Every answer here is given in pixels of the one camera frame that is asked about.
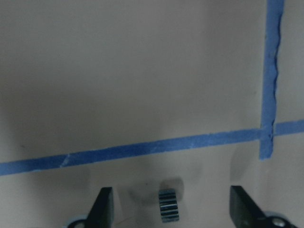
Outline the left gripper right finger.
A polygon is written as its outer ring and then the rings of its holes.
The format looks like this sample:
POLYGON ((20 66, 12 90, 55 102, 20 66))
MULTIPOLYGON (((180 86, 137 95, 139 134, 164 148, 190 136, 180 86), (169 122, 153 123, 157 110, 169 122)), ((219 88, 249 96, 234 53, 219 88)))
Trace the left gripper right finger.
POLYGON ((230 186, 229 214, 236 228, 270 228, 265 213, 241 186, 230 186))

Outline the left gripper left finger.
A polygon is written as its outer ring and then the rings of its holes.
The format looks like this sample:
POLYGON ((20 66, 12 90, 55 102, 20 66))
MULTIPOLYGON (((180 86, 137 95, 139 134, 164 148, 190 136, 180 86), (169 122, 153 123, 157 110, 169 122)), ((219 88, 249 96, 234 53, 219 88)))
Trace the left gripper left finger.
POLYGON ((114 221, 113 188, 101 188, 85 220, 86 228, 111 228, 114 221))

